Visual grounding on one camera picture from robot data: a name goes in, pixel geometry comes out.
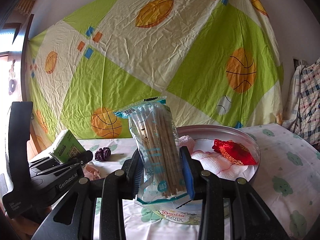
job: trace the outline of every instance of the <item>silver bolt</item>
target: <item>silver bolt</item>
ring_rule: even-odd
[[[207,170],[201,171],[202,176],[208,177],[208,176],[210,176],[210,174],[211,174],[210,171],[207,171]]]
[[[80,184],[86,184],[88,182],[88,178],[81,178],[79,179]]]
[[[119,177],[120,177],[120,176],[122,176],[123,174],[124,174],[124,171],[123,171],[123,170],[116,170],[116,171],[115,171],[115,175],[116,175],[116,176],[119,176]]]
[[[241,184],[241,185],[244,185],[244,184],[247,183],[247,181],[246,181],[244,178],[238,178],[238,179],[237,179],[237,182],[238,182],[239,184]]]

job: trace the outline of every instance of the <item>blue square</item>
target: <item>blue square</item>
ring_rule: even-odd
[[[238,121],[237,124],[236,124],[236,126],[235,126],[235,128],[236,128],[236,129],[239,129],[239,128],[241,128],[241,127],[243,127],[243,125],[242,125],[242,123],[240,123],[240,121]]]
[[[222,0],[221,2],[222,2],[224,5],[227,5],[227,4],[228,4],[228,1],[229,1],[229,0]]]
[[[85,56],[87,59],[90,59],[92,53],[93,53],[93,49],[88,48],[87,51],[85,52],[84,56]]]
[[[90,26],[89,29],[87,30],[87,32],[85,33],[85,35],[90,37],[90,35],[93,33],[93,31],[94,31],[94,28]]]

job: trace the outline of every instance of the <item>plastic bag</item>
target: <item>plastic bag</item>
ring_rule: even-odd
[[[135,103],[115,114],[129,119],[144,164],[137,202],[150,210],[190,201],[182,174],[178,134],[165,97]]]

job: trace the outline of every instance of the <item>pink object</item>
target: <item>pink object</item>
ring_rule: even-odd
[[[222,179],[236,180],[242,177],[242,172],[248,168],[245,165],[232,164],[221,154],[215,152],[197,150],[192,153],[191,157],[200,161],[205,170],[211,171]]]
[[[88,163],[83,171],[84,176],[87,177],[89,180],[96,180],[100,179],[100,174],[97,166],[94,164]]]
[[[192,154],[193,152],[193,148],[195,147],[195,140],[193,140],[190,136],[186,135],[186,136],[181,136],[179,138],[179,147],[182,146],[187,146],[188,151],[190,154]]]

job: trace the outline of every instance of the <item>red pouch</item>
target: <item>red pouch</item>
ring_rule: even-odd
[[[212,146],[215,152],[221,153],[225,158],[236,165],[256,165],[257,162],[252,157],[249,150],[241,143],[235,143],[234,141],[220,141],[214,140]]]

